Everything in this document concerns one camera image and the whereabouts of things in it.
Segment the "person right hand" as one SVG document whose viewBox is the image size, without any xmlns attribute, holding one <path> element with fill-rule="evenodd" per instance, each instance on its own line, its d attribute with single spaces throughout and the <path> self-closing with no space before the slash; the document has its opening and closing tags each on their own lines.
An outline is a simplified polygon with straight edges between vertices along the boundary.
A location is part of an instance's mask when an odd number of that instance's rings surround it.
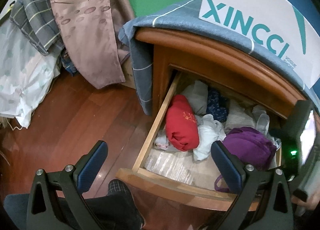
<svg viewBox="0 0 320 230">
<path fill-rule="evenodd" d="M 315 210 L 317 205 L 319 204 L 320 200 L 320 193 L 315 192 L 312 194 L 306 202 L 302 201 L 301 199 L 297 198 L 296 196 L 291 197 L 291 202 L 297 204 L 299 206 L 304 207 L 306 210 Z"/>
</svg>

